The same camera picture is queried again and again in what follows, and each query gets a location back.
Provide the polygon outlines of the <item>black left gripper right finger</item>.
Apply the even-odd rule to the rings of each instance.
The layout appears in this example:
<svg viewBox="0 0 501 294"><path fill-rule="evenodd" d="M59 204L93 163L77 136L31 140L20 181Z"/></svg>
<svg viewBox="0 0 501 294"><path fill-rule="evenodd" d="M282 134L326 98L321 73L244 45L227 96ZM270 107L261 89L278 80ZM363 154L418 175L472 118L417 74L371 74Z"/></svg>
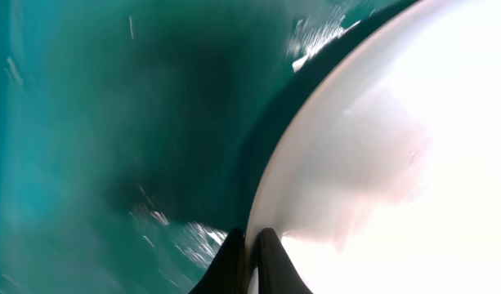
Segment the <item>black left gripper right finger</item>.
<svg viewBox="0 0 501 294"><path fill-rule="evenodd" d="M311 294L272 228L257 236L256 262L259 294Z"/></svg>

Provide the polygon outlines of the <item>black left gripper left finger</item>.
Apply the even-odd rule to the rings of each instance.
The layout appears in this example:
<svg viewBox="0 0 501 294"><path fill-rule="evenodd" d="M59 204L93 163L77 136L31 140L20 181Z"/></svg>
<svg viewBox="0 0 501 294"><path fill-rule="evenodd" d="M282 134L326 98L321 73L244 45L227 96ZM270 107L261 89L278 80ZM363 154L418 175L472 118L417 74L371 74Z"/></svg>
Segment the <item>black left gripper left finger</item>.
<svg viewBox="0 0 501 294"><path fill-rule="evenodd" d="M190 294L243 293L244 232L233 229Z"/></svg>

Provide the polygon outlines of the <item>light blue plate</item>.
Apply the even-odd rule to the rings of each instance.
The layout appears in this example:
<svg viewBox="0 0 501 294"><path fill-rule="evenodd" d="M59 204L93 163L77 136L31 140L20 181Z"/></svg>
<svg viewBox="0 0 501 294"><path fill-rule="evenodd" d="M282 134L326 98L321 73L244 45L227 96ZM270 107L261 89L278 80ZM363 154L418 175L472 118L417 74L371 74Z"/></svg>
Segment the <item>light blue plate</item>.
<svg viewBox="0 0 501 294"><path fill-rule="evenodd" d="M501 293L501 0L421 1L312 92L257 189L314 293Z"/></svg>

